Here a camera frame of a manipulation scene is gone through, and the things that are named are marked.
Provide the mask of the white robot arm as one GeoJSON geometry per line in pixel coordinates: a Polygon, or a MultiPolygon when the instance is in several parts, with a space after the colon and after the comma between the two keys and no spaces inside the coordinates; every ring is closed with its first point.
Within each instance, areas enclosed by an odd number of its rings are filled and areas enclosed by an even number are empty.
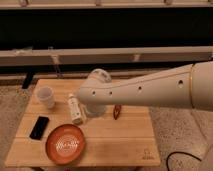
{"type": "Polygon", "coordinates": [[[102,69],[93,70],[77,91],[92,115],[105,105],[157,106],[213,111],[213,61],[111,82],[102,69]]]}

